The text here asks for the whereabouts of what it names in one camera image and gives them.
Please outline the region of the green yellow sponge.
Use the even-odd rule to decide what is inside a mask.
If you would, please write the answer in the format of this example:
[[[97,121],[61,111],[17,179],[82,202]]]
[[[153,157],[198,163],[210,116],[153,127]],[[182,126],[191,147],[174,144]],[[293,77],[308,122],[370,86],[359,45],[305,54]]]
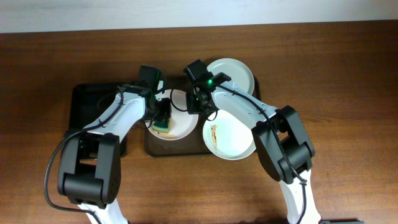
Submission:
[[[170,131],[170,119],[163,119],[159,121],[154,121],[152,124],[152,129],[160,133],[168,133]]]

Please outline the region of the white plate bottom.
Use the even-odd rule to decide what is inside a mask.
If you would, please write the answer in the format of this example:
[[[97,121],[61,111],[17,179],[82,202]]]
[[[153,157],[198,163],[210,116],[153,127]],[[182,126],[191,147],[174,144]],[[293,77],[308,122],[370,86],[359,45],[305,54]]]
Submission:
[[[206,147],[222,159],[244,159],[256,150],[251,130],[224,110],[209,116],[203,125],[202,136]]]

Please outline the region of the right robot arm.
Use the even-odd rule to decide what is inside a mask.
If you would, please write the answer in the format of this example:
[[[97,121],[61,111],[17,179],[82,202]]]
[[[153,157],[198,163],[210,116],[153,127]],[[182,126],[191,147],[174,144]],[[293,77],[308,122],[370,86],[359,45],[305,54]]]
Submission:
[[[261,166],[282,189],[289,223],[321,223],[310,183],[315,148],[296,110],[261,102],[227,74],[212,74],[201,60],[183,72],[192,84],[188,113],[224,110],[240,120],[252,132]]]

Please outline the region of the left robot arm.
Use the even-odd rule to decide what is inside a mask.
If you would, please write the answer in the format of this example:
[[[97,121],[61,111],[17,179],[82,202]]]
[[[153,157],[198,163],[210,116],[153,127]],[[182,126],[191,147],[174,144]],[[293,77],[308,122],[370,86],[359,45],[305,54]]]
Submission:
[[[138,121],[170,116],[161,99],[165,78],[154,67],[141,66],[139,79],[118,87],[111,105],[92,123],[60,144],[57,190],[92,223],[127,223],[116,199],[121,185],[121,141]]]

